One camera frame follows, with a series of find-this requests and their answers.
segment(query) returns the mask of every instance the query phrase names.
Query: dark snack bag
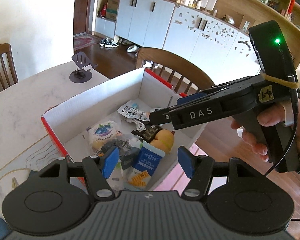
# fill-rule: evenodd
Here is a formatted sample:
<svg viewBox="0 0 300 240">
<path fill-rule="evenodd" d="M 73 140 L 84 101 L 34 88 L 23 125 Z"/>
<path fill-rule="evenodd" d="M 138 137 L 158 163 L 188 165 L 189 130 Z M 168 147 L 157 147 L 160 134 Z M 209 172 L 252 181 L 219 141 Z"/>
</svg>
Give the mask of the dark snack bag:
<svg viewBox="0 0 300 240">
<path fill-rule="evenodd" d="M 155 138 L 155 135 L 161 130 L 162 128 L 160 126 L 149 123 L 146 125 L 146 130 L 142 132 L 133 130 L 131 133 L 142 137 L 147 143 L 150 143 Z"/>
</svg>

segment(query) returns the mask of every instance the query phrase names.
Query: hand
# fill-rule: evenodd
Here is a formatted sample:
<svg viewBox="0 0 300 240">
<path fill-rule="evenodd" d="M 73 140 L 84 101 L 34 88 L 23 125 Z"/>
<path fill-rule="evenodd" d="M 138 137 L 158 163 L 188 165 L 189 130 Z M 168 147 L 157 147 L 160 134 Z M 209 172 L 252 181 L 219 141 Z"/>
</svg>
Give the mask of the hand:
<svg viewBox="0 0 300 240">
<path fill-rule="evenodd" d="M 280 104 L 275 104 L 271 106 L 270 108 L 264 110 L 262 113 L 260 113 L 257 117 L 258 122 L 260 125 L 268 127 L 276 125 L 279 122 L 283 122 L 285 119 L 285 111 L 283 106 Z M 235 120 L 232 120 L 231 128 L 232 129 L 238 129 L 241 125 L 237 123 Z M 258 154 L 264 162 L 267 162 L 269 160 L 269 155 L 267 147 L 262 143 L 257 143 L 256 137 L 243 130 L 242 133 L 242 139 L 244 142 L 249 144 L 252 147 L 252 151 L 255 154 Z M 299 99 L 299 114 L 298 114 L 298 127 L 296 130 L 296 145 L 298 147 L 298 151 L 300 152 L 300 99 Z"/>
</svg>

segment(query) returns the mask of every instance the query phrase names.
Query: red bag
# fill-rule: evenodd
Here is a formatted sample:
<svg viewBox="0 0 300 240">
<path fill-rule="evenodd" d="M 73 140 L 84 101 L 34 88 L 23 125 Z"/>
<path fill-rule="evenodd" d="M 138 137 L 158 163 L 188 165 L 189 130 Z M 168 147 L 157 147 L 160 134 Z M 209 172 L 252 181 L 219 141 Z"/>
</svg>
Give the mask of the red bag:
<svg viewBox="0 0 300 240">
<path fill-rule="evenodd" d="M 105 18 L 106 17 L 106 11 L 107 11 L 107 3 L 105 3 L 99 12 L 99 17 Z"/>
</svg>

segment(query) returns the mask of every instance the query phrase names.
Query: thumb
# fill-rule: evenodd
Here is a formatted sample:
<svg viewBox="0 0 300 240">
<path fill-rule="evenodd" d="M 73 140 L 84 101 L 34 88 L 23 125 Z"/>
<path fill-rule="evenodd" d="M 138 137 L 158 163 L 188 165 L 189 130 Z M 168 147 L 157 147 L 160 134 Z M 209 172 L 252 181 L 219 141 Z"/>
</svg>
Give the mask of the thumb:
<svg viewBox="0 0 300 240">
<path fill-rule="evenodd" d="M 264 110 L 257 117 L 258 122 L 262 126 L 273 126 L 285 119 L 285 111 L 282 105 L 275 104 Z"/>
</svg>

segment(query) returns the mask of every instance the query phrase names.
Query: label sticker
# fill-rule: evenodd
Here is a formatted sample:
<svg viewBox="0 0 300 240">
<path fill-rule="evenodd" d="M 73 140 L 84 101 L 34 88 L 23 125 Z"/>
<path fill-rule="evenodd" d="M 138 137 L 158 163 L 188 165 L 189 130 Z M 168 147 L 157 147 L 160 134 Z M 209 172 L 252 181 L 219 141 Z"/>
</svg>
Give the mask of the label sticker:
<svg viewBox="0 0 300 240">
<path fill-rule="evenodd" d="M 265 102 L 268 102 L 273 99 L 274 99 L 274 96 L 273 96 L 273 92 L 272 92 L 272 85 L 261 88 L 260 94 L 259 94 L 260 103 L 265 103 Z"/>
</svg>

